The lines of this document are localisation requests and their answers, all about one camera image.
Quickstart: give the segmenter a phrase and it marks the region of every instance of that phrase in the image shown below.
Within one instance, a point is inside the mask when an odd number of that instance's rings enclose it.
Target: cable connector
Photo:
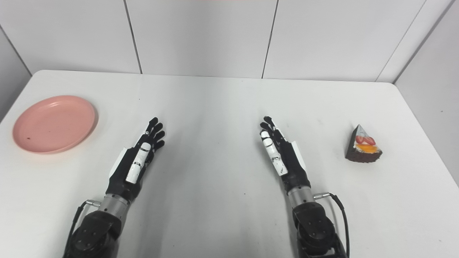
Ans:
[[[100,202],[100,201],[90,200],[90,199],[86,200],[85,203],[89,204],[91,206],[94,206],[94,207],[100,207],[101,204],[102,204],[102,202]]]
[[[314,195],[314,200],[319,200],[319,199],[329,197],[329,196],[331,196],[331,193],[329,192],[318,193]]]

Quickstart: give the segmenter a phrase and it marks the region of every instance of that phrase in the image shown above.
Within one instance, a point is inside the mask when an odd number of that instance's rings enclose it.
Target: cake slice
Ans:
[[[346,158],[350,161],[369,163],[375,162],[382,154],[375,140],[370,137],[359,124],[352,132]]]

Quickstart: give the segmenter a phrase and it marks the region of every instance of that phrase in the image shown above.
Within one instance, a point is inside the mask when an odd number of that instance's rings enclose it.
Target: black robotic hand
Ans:
[[[282,178],[293,208],[299,256],[347,258],[333,223],[326,216],[324,207],[317,203],[312,195],[311,183],[296,142],[288,142],[271,117],[264,117],[264,122],[260,126],[263,128],[260,132],[263,144],[274,168]],[[330,193],[317,196],[332,196],[334,199],[336,197]]]
[[[126,150],[110,177],[102,202],[85,201],[78,207],[64,258],[112,258],[117,239],[123,229],[123,219],[129,205],[139,195],[141,179],[155,152],[164,146],[165,133],[158,118],[153,118],[137,144]],[[73,231],[85,204],[98,207],[86,215],[80,227]]]

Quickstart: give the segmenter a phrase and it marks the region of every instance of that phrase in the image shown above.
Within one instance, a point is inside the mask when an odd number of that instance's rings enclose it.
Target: white table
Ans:
[[[58,154],[18,148],[17,117],[67,94],[95,106],[94,132]],[[297,140],[313,191],[344,203],[351,257],[458,256],[458,187],[392,84],[40,71],[0,124],[0,257],[62,257],[76,207],[102,199],[122,147],[154,116],[166,145],[118,257],[294,257],[291,208],[258,135],[264,115]],[[375,163],[344,158],[358,123],[384,152]],[[344,242],[339,209],[320,202]]]

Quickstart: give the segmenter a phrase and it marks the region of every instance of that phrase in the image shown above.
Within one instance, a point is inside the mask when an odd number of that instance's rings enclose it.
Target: robot finger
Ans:
[[[162,123],[158,123],[157,125],[155,125],[155,127],[153,127],[153,130],[151,131],[151,135],[155,135],[157,132],[161,131],[162,129]]]

